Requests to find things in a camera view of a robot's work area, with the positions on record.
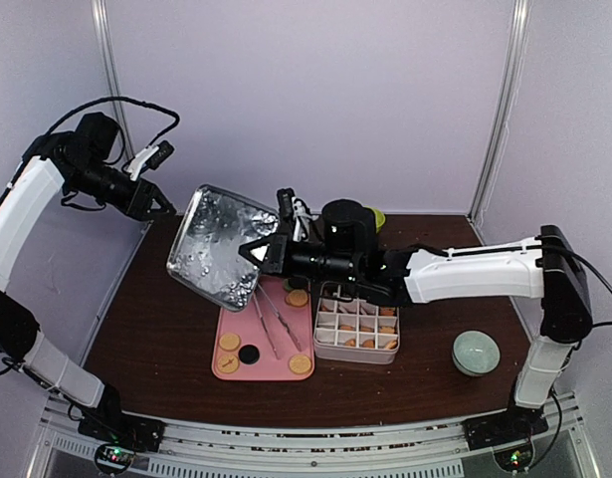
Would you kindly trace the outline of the clear plastic box lid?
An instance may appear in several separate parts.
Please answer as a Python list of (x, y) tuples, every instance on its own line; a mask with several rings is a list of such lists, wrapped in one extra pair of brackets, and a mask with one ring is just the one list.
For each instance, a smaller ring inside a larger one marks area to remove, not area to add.
[(239, 248), (275, 233), (278, 212), (235, 192), (204, 184), (186, 209), (170, 249), (168, 274), (231, 312), (249, 304), (260, 270)]

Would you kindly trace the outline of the lilac divided storage box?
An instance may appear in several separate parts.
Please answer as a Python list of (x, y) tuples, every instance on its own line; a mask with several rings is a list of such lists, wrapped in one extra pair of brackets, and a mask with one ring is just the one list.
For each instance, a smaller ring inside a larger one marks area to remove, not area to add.
[(313, 324), (318, 359), (391, 364), (400, 349), (400, 337), (398, 308), (350, 298), (340, 286), (321, 288)]

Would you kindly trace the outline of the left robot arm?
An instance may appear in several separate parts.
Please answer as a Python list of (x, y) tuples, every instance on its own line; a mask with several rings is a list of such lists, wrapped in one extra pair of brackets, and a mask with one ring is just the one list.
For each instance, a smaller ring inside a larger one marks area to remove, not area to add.
[(33, 140), (20, 168), (0, 198), (0, 354), (13, 369), (78, 407), (84, 420), (109, 442), (130, 431), (117, 390), (85, 371), (43, 333), (33, 313), (9, 293), (38, 222), (56, 196), (93, 199), (124, 216), (151, 222), (175, 212), (160, 188), (144, 178), (172, 153), (158, 135), (128, 165), (117, 167), (109, 156), (120, 129), (103, 113), (84, 115), (72, 130), (50, 128)]

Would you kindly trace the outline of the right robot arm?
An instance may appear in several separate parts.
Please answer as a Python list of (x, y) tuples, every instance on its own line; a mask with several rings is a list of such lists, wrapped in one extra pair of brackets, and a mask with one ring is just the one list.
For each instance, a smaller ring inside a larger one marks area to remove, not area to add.
[(279, 196), (279, 228), (239, 248), (266, 275), (336, 283), (385, 307), (477, 297), (540, 300), (539, 332), (497, 429), (515, 440), (534, 425), (534, 410), (593, 326), (585, 269), (558, 227), (545, 225), (534, 237), (497, 246), (440, 249), (416, 243), (382, 249), (373, 211), (338, 199), (323, 207), (323, 233), (309, 242), (296, 200), (286, 189)]

